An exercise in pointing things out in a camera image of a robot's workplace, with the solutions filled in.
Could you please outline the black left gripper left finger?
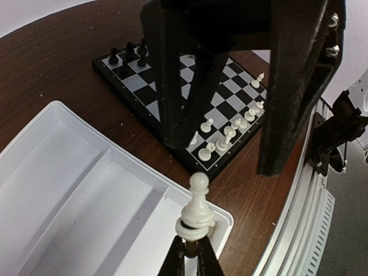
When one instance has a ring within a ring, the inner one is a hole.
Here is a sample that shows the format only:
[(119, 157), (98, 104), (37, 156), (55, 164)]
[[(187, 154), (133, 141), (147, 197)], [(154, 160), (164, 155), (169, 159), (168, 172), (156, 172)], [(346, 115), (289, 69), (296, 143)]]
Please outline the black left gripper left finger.
[(185, 275), (185, 244), (179, 236), (174, 237), (158, 276)]

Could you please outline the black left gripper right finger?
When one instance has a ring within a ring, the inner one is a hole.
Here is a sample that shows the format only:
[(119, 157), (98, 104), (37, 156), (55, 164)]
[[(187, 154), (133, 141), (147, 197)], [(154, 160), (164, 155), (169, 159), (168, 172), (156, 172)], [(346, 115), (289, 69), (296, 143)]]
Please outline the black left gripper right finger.
[(208, 237), (204, 237), (198, 244), (198, 275), (224, 276), (216, 254)]

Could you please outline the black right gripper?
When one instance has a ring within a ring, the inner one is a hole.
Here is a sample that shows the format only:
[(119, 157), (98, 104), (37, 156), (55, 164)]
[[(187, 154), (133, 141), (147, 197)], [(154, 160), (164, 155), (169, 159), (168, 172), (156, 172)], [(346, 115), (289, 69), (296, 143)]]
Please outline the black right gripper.
[[(219, 85), (229, 53), (271, 52), (273, 75), (336, 69), (343, 44), (345, 1), (149, 1), (140, 20), (154, 72), (162, 142), (189, 146)], [(187, 98), (180, 57), (193, 55)]]

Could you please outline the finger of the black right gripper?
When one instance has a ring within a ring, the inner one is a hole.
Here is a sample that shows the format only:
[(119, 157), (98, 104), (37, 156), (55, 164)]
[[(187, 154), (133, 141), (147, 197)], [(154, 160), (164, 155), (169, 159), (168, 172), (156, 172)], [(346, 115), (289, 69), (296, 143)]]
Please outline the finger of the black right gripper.
[(283, 170), (342, 62), (341, 1), (271, 1), (270, 70), (259, 175)]

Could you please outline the white knight chess piece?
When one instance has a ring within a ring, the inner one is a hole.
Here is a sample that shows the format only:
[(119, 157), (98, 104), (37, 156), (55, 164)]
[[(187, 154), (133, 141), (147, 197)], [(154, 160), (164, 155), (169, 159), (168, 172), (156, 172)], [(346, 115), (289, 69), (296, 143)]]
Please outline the white knight chess piece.
[(230, 140), (236, 135), (235, 132), (228, 132), (222, 140), (216, 141), (216, 150), (225, 152), (228, 149)]

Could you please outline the white plastic compartment tray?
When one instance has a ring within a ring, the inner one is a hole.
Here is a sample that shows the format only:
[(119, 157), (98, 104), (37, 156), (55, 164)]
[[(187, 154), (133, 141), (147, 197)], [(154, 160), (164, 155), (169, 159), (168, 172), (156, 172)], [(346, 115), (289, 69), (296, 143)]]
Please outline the white plastic compartment tray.
[(157, 275), (190, 199), (50, 102), (1, 152), (1, 274)]

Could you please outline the row of black chess pieces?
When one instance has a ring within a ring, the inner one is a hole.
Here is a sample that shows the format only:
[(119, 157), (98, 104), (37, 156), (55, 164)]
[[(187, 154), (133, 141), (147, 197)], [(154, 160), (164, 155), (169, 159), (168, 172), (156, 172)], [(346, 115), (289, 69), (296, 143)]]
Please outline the row of black chess pieces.
[(107, 65), (120, 79), (125, 79), (150, 69), (151, 66), (148, 64), (147, 59), (147, 43), (145, 39), (142, 39), (139, 45), (128, 42), (126, 48), (120, 53), (118, 53), (116, 48), (112, 48)]

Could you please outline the front aluminium rail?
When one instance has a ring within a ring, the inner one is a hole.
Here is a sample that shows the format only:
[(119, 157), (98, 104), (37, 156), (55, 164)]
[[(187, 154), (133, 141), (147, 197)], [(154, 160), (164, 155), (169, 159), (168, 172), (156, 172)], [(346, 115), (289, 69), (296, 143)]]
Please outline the front aluminium rail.
[(301, 155), (253, 275), (366, 275), (367, 163), (358, 141), (339, 148), (343, 173), (321, 175)]

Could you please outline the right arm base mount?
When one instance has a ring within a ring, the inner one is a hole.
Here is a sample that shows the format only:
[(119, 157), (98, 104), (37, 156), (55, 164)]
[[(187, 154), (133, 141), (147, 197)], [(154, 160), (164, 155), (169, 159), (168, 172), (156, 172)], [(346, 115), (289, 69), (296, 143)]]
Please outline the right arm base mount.
[(306, 161), (317, 173), (325, 177), (329, 166), (337, 173), (342, 173), (346, 165), (342, 153), (338, 150), (338, 147), (344, 143), (339, 133), (340, 127), (335, 116), (326, 120), (318, 112), (313, 115)]

